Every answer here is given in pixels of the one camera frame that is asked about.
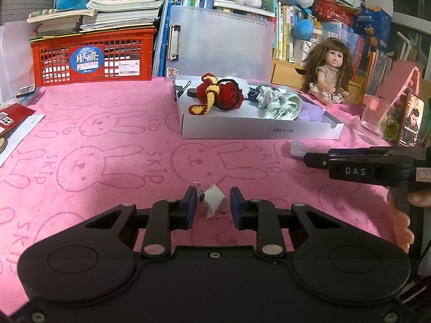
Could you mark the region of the person's right hand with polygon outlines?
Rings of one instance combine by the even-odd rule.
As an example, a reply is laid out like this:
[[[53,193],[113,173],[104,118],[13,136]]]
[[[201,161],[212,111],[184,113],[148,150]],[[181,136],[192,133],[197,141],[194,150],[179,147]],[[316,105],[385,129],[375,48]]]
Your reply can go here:
[[[408,202],[416,207],[427,208],[431,204],[430,195],[430,189],[411,192],[408,194]],[[408,253],[410,246],[414,242],[414,234],[409,229],[410,217],[398,209],[394,196],[390,192],[387,193],[387,202],[392,210],[392,228],[395,243],[400,249]]]

